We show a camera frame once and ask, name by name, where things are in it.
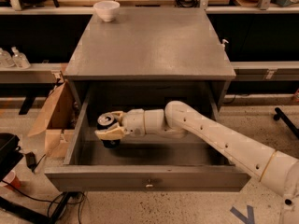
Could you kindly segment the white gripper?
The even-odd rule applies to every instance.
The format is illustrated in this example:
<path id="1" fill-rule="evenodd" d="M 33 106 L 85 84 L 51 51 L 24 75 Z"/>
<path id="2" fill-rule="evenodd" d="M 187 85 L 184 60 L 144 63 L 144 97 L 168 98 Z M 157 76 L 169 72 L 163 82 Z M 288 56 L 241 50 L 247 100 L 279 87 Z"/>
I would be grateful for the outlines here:
<path id="1" fill-rule="evenodd" d="M 96 130 L 95 135 L 101 140 L 119 140 L 125 134 L 132 137 L 141 137 L 145 135 L 143 109 L 132 109 L 126 113 L 123 111 L 112 111 L 112 116 L 118 123 L 104 130 Z"/>

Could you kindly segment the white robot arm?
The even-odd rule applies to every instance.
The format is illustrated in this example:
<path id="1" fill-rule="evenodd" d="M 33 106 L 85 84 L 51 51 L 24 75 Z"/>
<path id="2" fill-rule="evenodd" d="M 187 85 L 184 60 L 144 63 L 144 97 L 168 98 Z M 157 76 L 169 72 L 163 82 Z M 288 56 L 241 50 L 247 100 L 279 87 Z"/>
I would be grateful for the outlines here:
<path id="1" fill-rule="evenodd" d="M 164 109 L 111 111 L 97 119 L 95 135 L 106 146 L 126 136 L 182 138 L 193 133 L 236 167 L 283 198 L 279 224 L 299 224 L 299 160 L 205 117 L 181 101 Z"/>

